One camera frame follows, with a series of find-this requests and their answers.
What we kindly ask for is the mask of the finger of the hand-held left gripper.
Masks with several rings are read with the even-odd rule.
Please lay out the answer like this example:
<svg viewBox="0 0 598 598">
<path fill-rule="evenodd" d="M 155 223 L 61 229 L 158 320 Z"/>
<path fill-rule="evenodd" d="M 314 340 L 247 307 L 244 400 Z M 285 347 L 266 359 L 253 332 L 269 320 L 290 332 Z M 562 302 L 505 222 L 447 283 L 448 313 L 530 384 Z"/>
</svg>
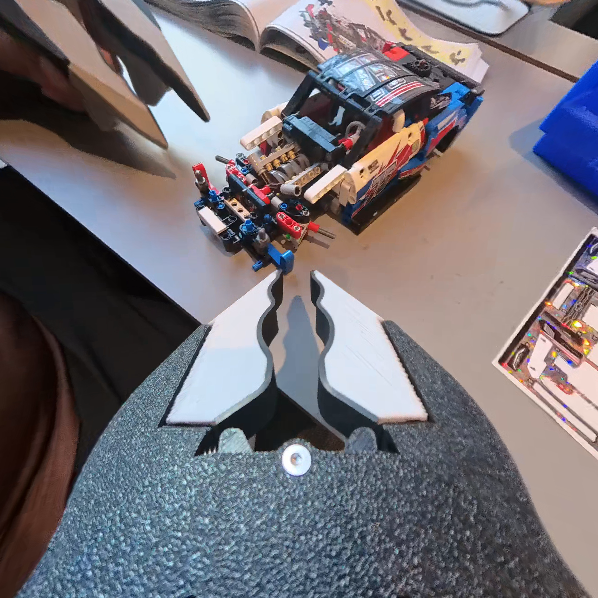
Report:
<svg viewBox="0 0 598 598">
<path fill-rule="evenodd" d="M 81 1 L 87 30 L 124 64 L 133 90 L 148 106 L 169 91 L 204 122 L 210 115 L 144 1 Z"/>
<path fill-rule="evenodd" d="M 19 8 L 48 41 L 55 56 L 66 61 L 70 83 L 81 94 L 101 127 L 122 121 L 162 148 L 168 143 L 148 107 L 101 55 L 80 22 L 56 1 L 19 1 Z"/>
</svg>

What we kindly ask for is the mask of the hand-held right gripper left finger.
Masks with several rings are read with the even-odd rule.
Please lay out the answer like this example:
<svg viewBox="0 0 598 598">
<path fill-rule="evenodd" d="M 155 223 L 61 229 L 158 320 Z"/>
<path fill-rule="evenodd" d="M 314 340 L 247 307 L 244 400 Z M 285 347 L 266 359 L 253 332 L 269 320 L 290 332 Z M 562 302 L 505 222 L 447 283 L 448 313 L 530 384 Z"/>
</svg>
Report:
<svg viewBox="0 0 598 598">
<path fill-rule="evenodd" d="M 209 323 L 166 425 L 260 428 L 272 418 L 277 391 L 270 345 L 282 296 L 283 276 L 276 271 Z"/>
</svg>

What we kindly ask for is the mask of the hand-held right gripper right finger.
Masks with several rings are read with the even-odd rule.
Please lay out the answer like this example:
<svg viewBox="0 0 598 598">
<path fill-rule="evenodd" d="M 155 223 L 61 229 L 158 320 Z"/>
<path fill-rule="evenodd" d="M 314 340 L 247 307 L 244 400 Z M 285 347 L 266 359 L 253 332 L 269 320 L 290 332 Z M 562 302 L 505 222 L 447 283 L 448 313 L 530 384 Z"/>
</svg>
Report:
<svg viewBox="0 0 598 598">
<path fill-rule="evenodd" d="M 424 422 L 428 413 L 383 319 L 317 270 L 310 273 L 318 362 L 318 406 L 329 425 Z"/>
</svg>

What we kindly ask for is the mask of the brick-built toy race car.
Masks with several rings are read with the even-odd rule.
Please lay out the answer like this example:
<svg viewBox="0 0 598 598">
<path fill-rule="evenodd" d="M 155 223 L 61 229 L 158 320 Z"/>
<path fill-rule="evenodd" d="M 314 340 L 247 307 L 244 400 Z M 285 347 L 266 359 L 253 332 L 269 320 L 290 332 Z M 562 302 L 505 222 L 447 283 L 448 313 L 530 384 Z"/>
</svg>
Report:
<svg viewBox="0 0 598 598">
<path fill-rule="evenodd" d="M 294 268 L 309 235 L 335 235 L 328 213 L 360 234 L 420 180 L 479 109 L 480 83 L 413 45 L 356 49 L 309 71 L 290 100 L 240 140 L 245 153 L 217 155 L 225 185 L 192 167 L 202 225 L 255 272 Z"/>
</svg>

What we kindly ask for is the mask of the open instruction booklet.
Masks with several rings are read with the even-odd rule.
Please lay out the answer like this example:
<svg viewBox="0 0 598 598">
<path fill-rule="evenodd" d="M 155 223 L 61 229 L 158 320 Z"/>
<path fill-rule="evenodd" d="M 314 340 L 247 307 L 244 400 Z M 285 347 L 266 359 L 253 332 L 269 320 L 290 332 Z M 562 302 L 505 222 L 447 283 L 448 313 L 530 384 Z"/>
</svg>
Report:
<svg viewBox="0 0 598 598">
<path fill-rule="evenodd" d="M 476 43 L 424 34 L 395 1 L 149 1 L 214 34 L 250 42 L 316 66 L 356 49 L 383 51 L 386 42 L 413 45 L 480 83 L 489 65 Z"/>
</svg>

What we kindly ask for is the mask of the holographic sticker sheet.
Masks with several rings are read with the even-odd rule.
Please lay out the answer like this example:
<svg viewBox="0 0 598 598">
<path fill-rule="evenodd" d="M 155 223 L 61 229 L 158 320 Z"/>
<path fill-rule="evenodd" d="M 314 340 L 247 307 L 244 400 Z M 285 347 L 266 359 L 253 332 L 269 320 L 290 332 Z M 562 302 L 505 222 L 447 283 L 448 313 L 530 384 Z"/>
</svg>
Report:
<svg viewBox="0 0 598 598">
<path fill-rule="evenodd" d="M 597 459 L 596 227 L 493 365 Z"/>
</svg>

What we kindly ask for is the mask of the person's brown sweater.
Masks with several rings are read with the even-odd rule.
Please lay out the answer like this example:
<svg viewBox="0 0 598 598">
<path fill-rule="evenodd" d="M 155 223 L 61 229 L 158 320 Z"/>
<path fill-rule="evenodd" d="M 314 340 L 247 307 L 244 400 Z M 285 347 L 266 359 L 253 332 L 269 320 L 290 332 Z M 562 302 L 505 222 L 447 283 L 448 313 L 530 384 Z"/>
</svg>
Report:
<svg viewBox="0 0 598 598">
<path fill-rule="evenodd" d="M 1 293 L 1 597 L 14 597 L 58 527 L 79 419 L 55 337 Z"/>
</svg>

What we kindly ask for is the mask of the blue plastic bin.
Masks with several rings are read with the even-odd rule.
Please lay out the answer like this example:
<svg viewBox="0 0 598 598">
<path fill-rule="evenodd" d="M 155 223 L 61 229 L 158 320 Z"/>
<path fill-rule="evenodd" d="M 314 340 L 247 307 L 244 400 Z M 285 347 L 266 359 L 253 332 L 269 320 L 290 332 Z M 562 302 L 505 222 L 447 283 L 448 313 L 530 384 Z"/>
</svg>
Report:
<svg viewBox="0 0 598 598">
<path fill-rule="evenodd" d="M 539 127 L 534 153 L 597 197 L 597 63 L 572 86 Z"/>
</svg>

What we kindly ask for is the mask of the white rounded flat device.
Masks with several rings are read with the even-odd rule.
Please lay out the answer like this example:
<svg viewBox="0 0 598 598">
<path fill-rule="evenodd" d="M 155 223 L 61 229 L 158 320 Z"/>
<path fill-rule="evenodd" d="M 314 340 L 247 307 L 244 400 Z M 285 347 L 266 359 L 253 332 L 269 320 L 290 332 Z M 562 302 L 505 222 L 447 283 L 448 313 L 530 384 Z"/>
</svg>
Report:
<svg viewBox="0 0 598 598">
<path fill-rule="evenodd" d="M 499 36 L 524 19 L 530 5 L 524 1 L 400 1 L 426 10 L 477 33 Z"/>
</svg>

